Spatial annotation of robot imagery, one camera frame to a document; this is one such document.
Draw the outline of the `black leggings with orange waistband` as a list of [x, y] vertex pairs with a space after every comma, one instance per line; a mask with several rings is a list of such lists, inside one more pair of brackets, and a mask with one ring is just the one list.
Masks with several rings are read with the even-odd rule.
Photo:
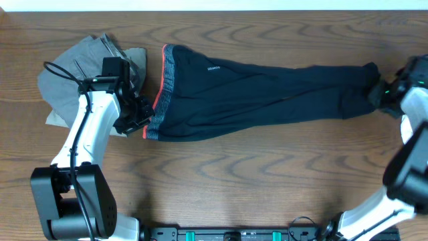
[[143, 137], [202, 141], [256, 126], [362, 116], [375, 109], [367, 94], [380, 77], [374, 63], [279, 68], [167, 44], [154, 116]]

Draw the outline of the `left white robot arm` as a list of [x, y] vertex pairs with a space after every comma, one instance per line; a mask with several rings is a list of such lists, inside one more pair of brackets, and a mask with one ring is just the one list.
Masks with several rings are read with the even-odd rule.
[[48, 240], [140, 240], [136, 218], [118, 213], [102, 173], [102, 161], [116, 121], [128, 134], [148, 122], [150, 106], [123, 77], [80, 82], [78, 114], [60, 152], [30, 179], [44, 236]]

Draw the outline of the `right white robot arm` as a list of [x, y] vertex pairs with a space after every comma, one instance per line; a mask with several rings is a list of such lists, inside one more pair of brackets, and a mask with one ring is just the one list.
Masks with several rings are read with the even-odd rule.
[[416, 215], [427, 214], [427, 70], [404, 73], [411, 83], [400, 100], [413, 134], [387, 165], [382, 187], [331, 221], [324, 240], [370, 240]]

